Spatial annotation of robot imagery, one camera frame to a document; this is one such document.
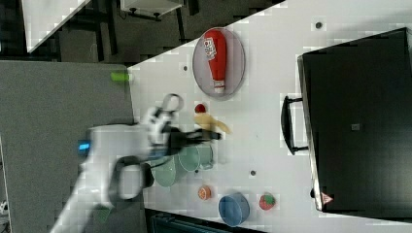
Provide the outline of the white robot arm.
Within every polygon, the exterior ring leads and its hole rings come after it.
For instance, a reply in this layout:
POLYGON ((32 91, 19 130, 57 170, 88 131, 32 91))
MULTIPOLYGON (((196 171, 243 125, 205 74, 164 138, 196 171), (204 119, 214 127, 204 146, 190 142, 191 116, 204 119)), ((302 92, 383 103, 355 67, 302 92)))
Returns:
POLYGON ((207 113, 197 113, 198 127, 185 132, 173 127, 175 112, 151 107, 140 122, 89 129, 89 149, 81 173, 50 233, 83 233, 100 207, 124 210, 154 182, 151 170, 190 146, 219 140, 230 130, 207 113))

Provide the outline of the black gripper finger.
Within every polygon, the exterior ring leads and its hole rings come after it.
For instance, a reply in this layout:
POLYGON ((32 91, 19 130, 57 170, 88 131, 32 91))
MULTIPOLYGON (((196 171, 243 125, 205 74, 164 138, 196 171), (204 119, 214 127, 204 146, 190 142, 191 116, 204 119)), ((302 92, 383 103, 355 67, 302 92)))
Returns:
POLYGON ((221 133, 209 131, 209 130, 196 131, 193 137, 194 140, 202 141, 202 142, 220 140, 221 138, 222 138, 221 133))

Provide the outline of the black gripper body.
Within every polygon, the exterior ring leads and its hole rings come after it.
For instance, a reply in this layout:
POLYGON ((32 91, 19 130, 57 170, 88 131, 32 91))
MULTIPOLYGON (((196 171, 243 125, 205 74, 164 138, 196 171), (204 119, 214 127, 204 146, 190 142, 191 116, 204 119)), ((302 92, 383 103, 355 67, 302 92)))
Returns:
POLYGON ((162 133, 166 136, 166 156, 178 154, 184 147, 193 144, 193 140, 189 137, 189 134, 181 131, 177 127, 167 126, 162 130, 162 133))

